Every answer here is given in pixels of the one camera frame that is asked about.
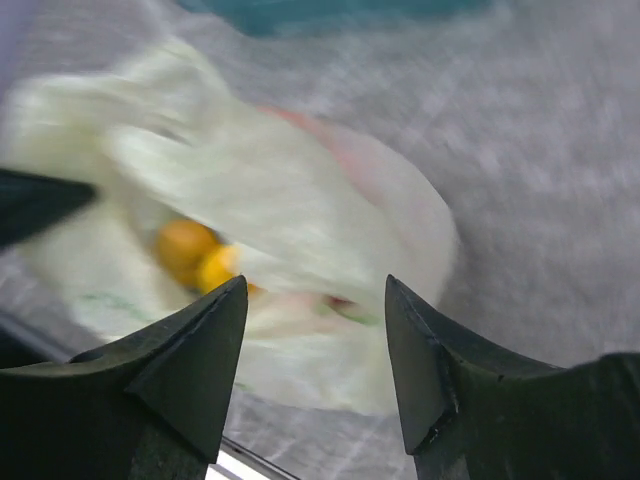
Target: orange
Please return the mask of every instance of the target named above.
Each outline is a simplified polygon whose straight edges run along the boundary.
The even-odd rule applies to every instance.
[[[235,247],[226,245],[212,250],[205,256],[197,274],[198,289],[203,295],[236,276],[237,255],[238,251]],[[251,283],[247,285],[247,291],[250,294],[259,290]]]
[[[160,264],[176,281],[194,286],[196,270],[220,243],[211,230],[193,220],[174,220],[165,225],[156,237],[155,253]]]

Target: blurred object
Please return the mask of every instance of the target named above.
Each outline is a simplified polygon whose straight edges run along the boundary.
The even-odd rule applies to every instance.
[[[177,0],[192,12],[213,12],[252,36],[311,34],[390,20],[432,18],[487,6],[491,0]]]
[[[160,264],[178,283],[185,287],[195,287],[198,284],[197,272],[200,265],[220,247],[211,230],[193,220],[179,219],[160,229],[156,237],[155,253]],[[214,288],[230,280],[232,276],[229,275]]]
[[[95,197],[84,183],[0,168],[0,249],[42,232]]]
[[[387,334],[420,480],[640,478],[640,355],[547,365],[458,325],[393,277]]]
[[[230,244],[207,258],[203,290],[237,272],[265,290],[251,301],[239,385],[286,405],[395,411],[386,276],[437,302],[457,253],[446,203],[402,156],[243,102],[176,38],[111,72],[25,82],[9,114],[8,163],[100,189],[92,209],[21,249],[76,321],[108,339],[189,303],[144,240],[178,214]],[[366,315],[318,311],[326,296]]]
[[[207,294],[233,277],[237,268],[238,251],[232,245],[225,245],[211,251],[198,268],[197,285],[200,293]]]
[[[3,478],[204,479],[220,448],[246,312],[237,278],[67,364],[2,369],[0,350]]]

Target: gray surface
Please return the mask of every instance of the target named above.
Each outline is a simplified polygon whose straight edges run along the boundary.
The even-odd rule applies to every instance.
[[[44,0],[20,76],[107,66],[150,38],[141,12],[131,0]],[[640,347],[637,0],[522,1],[448,24],[277,41],[176,8],[160,18],[244,97],[342,121],[422,169],[464,243],[443,306],[454,318],[560,365]],[[415,475],[394,419],[235,397],[228,433],[305,480]]]

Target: plastic bag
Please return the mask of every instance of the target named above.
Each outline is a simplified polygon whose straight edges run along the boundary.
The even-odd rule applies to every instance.
[[[266,290],[250,302],[238,385],[298,407],[396,409],[386,277],[435,303],[457,244],[446,204],[404,158],[242,102],[177,39],[109,73],[31,80],[8,117],[10,166],[100,187],[97,205],[22,248],[77,322],[113,339],[192,301],[148,248],[185,216],[235,244],[238,273]],[[319,309],[326,296],[367,321]]]

